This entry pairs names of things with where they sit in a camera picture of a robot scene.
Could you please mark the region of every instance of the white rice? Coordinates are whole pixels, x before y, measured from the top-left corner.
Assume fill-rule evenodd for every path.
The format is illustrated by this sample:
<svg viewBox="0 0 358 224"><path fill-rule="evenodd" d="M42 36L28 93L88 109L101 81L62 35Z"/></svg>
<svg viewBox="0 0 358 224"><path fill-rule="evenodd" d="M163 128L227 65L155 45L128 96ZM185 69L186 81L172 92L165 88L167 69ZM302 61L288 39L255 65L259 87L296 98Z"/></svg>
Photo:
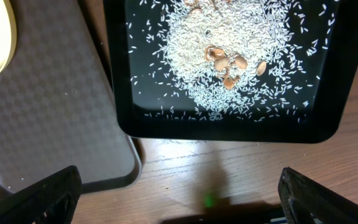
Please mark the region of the white rice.
<svg viewBox="0 0 358 224"><path fill-rule="evenodd" d="M230 108L246 113L255 102L265 97L275 98L288 88L284 83L281 89L276 88L271 93L272 89L267 85L255 87L259 82L256 68L260 61L268 63L264 75L269 72L277 84L290 78L287 78L287 72L303 70L301 65L300 68L290 68L286 64L287 58L291 63L297 63L295 54L291 52L293 46L287 44L294 33L285 28L290 1L270 4L259 0L237 0L230 4L216 1L217 11L208 0L200 0L202 13L190 15L191 8L183 2L171 2L174 10L168 13L169 19L165 19L170 27L167 44L161 45L160 50L175 75L172 79L175 86L188 91L197 105L216 113ZM227 90L222 82L213 80L226 71L215 70L213 62L205 60L204 50L209 45L224 49L230 61L234 60L235 54L247 59L247 69L240 70L235 66L230 69L232 77L241 78L233 90Z"/></svg>

